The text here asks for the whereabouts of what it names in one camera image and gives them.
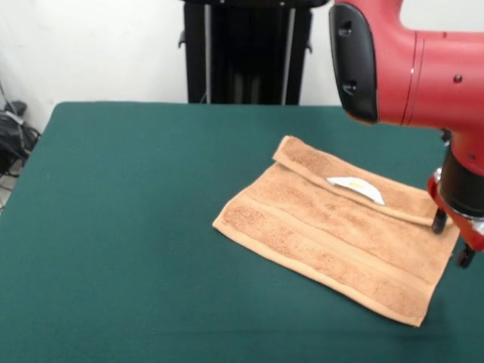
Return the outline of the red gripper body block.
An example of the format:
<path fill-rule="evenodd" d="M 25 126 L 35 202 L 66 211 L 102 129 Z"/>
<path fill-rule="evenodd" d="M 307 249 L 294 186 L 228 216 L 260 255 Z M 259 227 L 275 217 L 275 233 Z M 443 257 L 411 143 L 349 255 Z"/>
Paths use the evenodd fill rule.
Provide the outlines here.
<path fill-rule="evenodd" d="M 483 218 L 470 217 L 452 209 L 442 198 L 440 187 L 442 169 L 437 168 L 427 182 L 427 192 L 437 205 L 444 209 L 448 218 L 459 228 L 461 236 L 475 252 L 483 251 Z"/>

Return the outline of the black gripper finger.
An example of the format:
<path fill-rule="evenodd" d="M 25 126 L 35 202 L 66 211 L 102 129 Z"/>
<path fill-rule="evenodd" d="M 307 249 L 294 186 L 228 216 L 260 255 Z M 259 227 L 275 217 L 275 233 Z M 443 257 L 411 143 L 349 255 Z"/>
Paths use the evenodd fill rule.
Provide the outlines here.
<path fill-rule="evenodd" d="M 434 234 L 441 234 L 447 224 L 447 213 L 444 209 L 438 208 L 432 223 L 432 230 Z"/>
<path fill-rule="evenodd" d="M 474 256 L 475 251 L 468 244 L 465 244 L 464 248 L 458 254 L 456 263 L 460 268 L 468 268 Z"/>

